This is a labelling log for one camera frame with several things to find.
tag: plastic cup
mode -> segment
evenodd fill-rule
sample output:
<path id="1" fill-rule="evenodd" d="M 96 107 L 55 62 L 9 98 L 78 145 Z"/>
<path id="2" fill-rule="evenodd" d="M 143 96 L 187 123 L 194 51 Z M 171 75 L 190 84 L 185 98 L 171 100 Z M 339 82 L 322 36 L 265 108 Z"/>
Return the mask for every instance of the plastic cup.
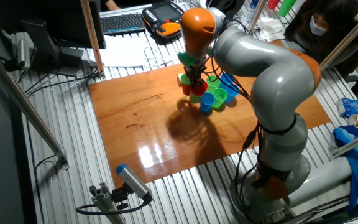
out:
<path id="1" fill-rule="evenodd" d="M 296 0 L 284 0 L 283 4 L 281 5 L 280 11 L 278 12 L 279 15 L 286 16 L 295 3 Z"/>
<path id="2" fill-rule="evenodd" d="M 268 0 L 267 7 L 271 10 L 274 10 L 279 4 L 280 0 Z"/>
<path id="3" fill-rule="evenodd" d="M 201 97 L 203 96 L 203 94 L 206 92 L 207 89 L 208 89 L 208 84 L 206 82 L 204 82 L 202 85 L 192 87 L 190 90 L 190 98 L 189 98 L 190 102 L 199 103 Z"/>
<path id="4" fill-rule="evenodd" d="M 227 92 L 224 89 L 217 88 L 214 90 L 215 102 L 212 104 L 213 108 L 219 108 L 227 99 Z"/>
<path id="5" fill-rule="evenodd" d="M 219 84 L 219 88 L 225 89 L 226 85 L 232 84 L 233 81 L 229 74 L 223 73 L 221 75 L 221 84 Z"/>
<path id="6" fill-rule="evenodd" d="M 190 95 L 191 82 L 189 77 L 187 77 L 187 75 L 184 73 L 180 77 L 180 81 L 181 81 L 181 88 L 183 90 L 183 94 L 186 96 Z"/>
<path id="7" fill-rule="evenodd" d="M 212 93 L 205 93 L 200 100 L 200 111 L 205 113 L 209 112 L 214 102 L 215 96 Z"/>
<path id="8" fill-rule="evenodd" d="M 202 97 L 202 95 L 201 95 L 201 96 L 196 95 L 196 94 L 194 94 L 194 93 L 190 90 L 189 100 L 190 100 L 191 103 L 199 103 L 201 97 Z"/>
<path id="9" fill-rule="evenodd" d="M 224 100 L 225 103 L 230 103 L 240 92 L 239 87 L 234 84 L 227 86 L 225 90 L 227 92 L 227 98 Z"/>
<path id="10" fill-rule="evenodd" d="M 208 83 L 208 89 L 206 91 L 208 93 L 213 93 L 214 90 L 221 84 L 221 81 L 216 77 L 216 75 L 210 75 L 206 79 L 206 83 Z"/>

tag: wooden tabletop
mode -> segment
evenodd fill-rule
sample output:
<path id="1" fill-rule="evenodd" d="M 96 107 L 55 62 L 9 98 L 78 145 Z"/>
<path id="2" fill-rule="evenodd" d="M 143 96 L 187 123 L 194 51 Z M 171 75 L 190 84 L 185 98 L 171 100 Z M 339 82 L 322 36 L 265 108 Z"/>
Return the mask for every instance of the wooden tabletop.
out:
<path id="1" fill-rule="evenodd" d="M 150 182 L 239 152 L 255 128 L 251 104 L 240 96 L 222 111 L 200 113 L 178 87 L 178 73 L 182 65 L 89 86 L 116 186 L 122 184 L 119 164 Z M 250 92 L 255 78 L 238 80 Z M 314 95 L 296 111 L 308 128 L 330 122 Z"/>

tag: keyboard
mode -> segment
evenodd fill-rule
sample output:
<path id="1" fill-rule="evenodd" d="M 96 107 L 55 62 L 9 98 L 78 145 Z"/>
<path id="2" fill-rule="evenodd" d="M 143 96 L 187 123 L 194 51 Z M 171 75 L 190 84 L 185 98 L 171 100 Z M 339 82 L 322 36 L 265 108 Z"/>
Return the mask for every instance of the keyboard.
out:
<path id="1" fill-rule="evenodd" d="M 106 35 L 138 32 L 146 29 L 141 14 L 129 14 L 101 18 L 103 33 Z"/>

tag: wooden post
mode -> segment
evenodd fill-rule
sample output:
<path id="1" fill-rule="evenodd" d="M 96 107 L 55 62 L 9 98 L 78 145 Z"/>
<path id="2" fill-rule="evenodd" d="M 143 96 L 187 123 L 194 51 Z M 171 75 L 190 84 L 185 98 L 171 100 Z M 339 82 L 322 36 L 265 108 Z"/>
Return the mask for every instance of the wooden post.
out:
<path id="1" fill-rule="evenodd" d="M 264 10 L 264 7 L 266 5 L 267 0 L 260 0 L 258 2 L 258 5 L 255 8 L 254 16 L 252 16 L 252 19 L 250 21 L 250 27 L 249 32 L 252 32 L 254 30 L 254 27 L 256 25 L 256 22 L 258 21 L 260 14 Z"/>
<path id="2" fill-rule="evenodd" d="M 80 0 L 82 11 L 84 13 L 84 18 L 86 22 L 86 28 L 88 29 L 89 38 L 91 40 L 91 45 L 93 48 L 94 57 L 96 59 L 96 65 L 98 66 L 98 72 L 101 78 L 104 78 L 104 69 L 102 58 L 100 56 L 98 38 L 96 36 L 96 31 L 93 25 L 92 13 L 90 8 L 89 0 Z"/>

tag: red object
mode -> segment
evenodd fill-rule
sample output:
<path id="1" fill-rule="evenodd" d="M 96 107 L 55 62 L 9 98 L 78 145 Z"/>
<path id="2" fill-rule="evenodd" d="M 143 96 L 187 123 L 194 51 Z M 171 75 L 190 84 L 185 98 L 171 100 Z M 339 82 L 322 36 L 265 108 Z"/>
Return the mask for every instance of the red object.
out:
<path id="1" fill-rule="evenodd" d="M 183 90 L 183 94 L 184 94 L 184 95 L 186 95 L 186 96 L 189 96 L 189 95 L 190 95 L 191 85 L 181 84 L 181 88 L 182 88 L 182 90 Z"/>
<path id="2" fill-rule="evenodd" d="M 202 85 L 191 88 L 191 92 L 194 95 L 202 96 L 206 92 L 207 89 L 208 89 L 208 83 L 204 82 L 204 84 L 202 84 Z"/>
<path id="3" fill-rule="evenodd" d="M 267 7 L 271 10 L 275 9 L 278 5 L 278 3 L 280 2 L 280 0 L 268 0 L 268 4 Z"/>

